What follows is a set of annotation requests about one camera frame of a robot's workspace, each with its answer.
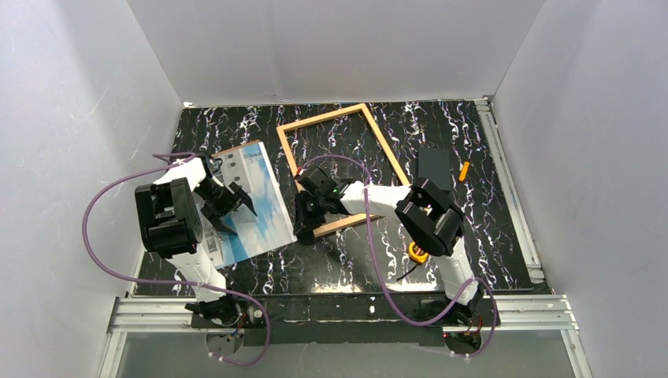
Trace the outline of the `blue sky building photo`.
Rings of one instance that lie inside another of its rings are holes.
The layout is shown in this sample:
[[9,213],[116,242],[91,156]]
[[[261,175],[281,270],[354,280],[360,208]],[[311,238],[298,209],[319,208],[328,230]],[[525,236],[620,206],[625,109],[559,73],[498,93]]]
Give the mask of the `blue sky building photo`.
[[222,217],[236,232],[228,234],[207,225],[205,250],[214,267],[222,269],[296,241],[291,218],[264,143],[253,141],[213,155],[215,176],[236,183],[250,196],[255,212],[246,206]]

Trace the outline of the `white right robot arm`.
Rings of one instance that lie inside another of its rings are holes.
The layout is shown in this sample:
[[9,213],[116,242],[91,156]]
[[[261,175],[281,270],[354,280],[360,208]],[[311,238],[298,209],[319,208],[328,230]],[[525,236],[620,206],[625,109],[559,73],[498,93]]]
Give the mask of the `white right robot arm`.
[[466,255],[465,217],[447,191],[426,178],[402,186],[336,181],[317,166],[299,169],[295,178],[301,188],[295,195],[294,234],[301,244],[314,243],[328,213],[395,218],[412,239],[410,257],[435,262],[457,320],[478,314],[483,293]]

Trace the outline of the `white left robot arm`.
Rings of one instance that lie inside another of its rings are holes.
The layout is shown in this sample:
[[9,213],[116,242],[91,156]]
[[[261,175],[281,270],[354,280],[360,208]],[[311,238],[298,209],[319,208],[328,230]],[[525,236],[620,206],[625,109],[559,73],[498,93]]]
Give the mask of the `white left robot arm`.
[[222,180],[219,157],[198,154],[173,164],[158,180],[135,189],[143,245],[195,283],[195,303],[187,305],[188,310],[230,327],[239,322],[242,308],[224,292],[227,282],[207,255],[204,226],[235,235],[223,218],[242,213],[254,219],[254,204],[238,183]]

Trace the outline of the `wooden photo frame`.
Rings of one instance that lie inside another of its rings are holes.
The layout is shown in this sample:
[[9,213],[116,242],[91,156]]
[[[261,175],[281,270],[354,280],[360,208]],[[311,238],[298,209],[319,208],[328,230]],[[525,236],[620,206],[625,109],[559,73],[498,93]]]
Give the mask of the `wooden photo frame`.
[[[305,128],[307,126],[311,126],[314,124],[320,124],[328,120],[344,117],[347,115],[350,115],[352,113],[361,113],[364,118],[366,119],[366,123],[370,127],[371,131],[373,132],[375,139],[377,140],[380,148],[383,150],[389,164],[391,165],[394,173],[396,174],[399,182],[402,185],[407,185],[410,184],[409,179],[406,176],[406,173],[403,171],[402,166],[400,165],[398,159],[396,158],[395,154],[393,153],[391,147],[389,146],[386,138],[383,135],[383,132],[379,128],[377,122],[374,120],[369,107],[365,103],[358,103],[356,105],[344,107],[341,109],[333,110],[327,113],[322,113],[318,114],[317,116],[314,117],[308,117],[302,120],[297,120],[295,122],[291,122],[289,124],[283,124],[280,125],[276,128],[276,132],[278,134],[281,146],[284,151],[284,155],[287,159],[289,169],[291,171],[291,174],[296,177],[296,174],[298,173],[299,167],[297,166],[294,154],[292,153],[291,147],[288,143],[288,137],[286,136],[287,132],[294,131],[300,128]],[[337,232],[341,229],[345,229],[348,227],[353,227],[357,224],[361,224],[366,221],[366,215],[363,214],[358,214],[358,215],[352,215],[348,216],[339,220],[335,220],[333,222],[323,224],[320,227],[317,227],[313,230],[314,237],[322,237],[326,235],[330,235],[334,232]]]

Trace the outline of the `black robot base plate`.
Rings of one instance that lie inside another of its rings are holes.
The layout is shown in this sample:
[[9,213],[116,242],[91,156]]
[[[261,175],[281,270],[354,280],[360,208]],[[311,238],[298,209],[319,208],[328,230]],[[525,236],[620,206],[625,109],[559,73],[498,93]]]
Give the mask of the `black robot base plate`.
[[241,320],[242,341],[260,347],[297,343],[416,343],[442,347],[446,333],[480,333],[500,325],[500,308],[481,298],[470,308],[452,308],[435,324],[425,321],[437,316],[449,303],[443,292],[394,292],[392,299],[414,321],[409,324],[391,308],[380,292],[256,295],[268,311],[264,318],[258,307],[237,299],[228,306],[222,324],[192,314],[191,326],[205,331],[232,331]]

